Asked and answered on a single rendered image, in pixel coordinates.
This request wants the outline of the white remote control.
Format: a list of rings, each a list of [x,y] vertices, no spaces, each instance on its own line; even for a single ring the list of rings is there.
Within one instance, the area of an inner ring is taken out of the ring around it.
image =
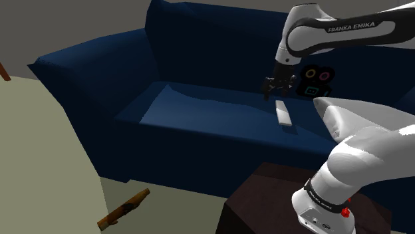
[[[275,101],[275,110],[278,123],[282,126],[292,126],[292,121],[285,103],[282,100]]]

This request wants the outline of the brown wooden stick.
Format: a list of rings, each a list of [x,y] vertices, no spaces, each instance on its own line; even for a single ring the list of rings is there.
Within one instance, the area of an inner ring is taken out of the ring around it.
[[[137,193],[135,196],[131,197],[128,201],[126,201],[121,206],[117,207],[114,211],[112,211],[107,216],[98,221],[98,228],[101,231],[104,231],[109,226],[117,224],[118,219],[130,213],[132,210],[136,209],[149,194],[150,190],[148,188]]]

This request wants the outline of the reddish brown wooden furniture leg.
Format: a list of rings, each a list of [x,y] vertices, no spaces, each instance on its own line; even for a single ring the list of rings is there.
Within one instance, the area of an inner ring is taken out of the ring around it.
[[[4,66],[0,63],[0,76],[3,78],[4,81],[10,81],[11,77],[8,75],[7,71],[5,70]]]

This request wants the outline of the dark blue sofa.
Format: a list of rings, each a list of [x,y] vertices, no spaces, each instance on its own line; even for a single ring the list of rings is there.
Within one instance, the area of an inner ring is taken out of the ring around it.
[[[263,99],[289,13],[151,0],[143,29],[39,57],[31,71],[66,112],[97,173],[227,197],[260,164],[317,172],[336,146],[296,89],[310,64],[335,70],[327,98],[415,116],[415,49],[341,47],[295,66],[287,97]],[[282,100],[292,126],[278,123]],[[415,177],[358,191],[415,234]]]

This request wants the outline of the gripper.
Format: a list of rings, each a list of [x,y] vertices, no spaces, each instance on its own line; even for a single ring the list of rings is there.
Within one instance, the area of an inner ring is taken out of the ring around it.
[[[269,100],[269,95],[274,88],[282,88],[281,96],[287,97],[292,86],[292,76],[294,75],[295,67],[289,64],[282,64],[275,62],[273,74],[267,77],[263,83],[263,99]]]

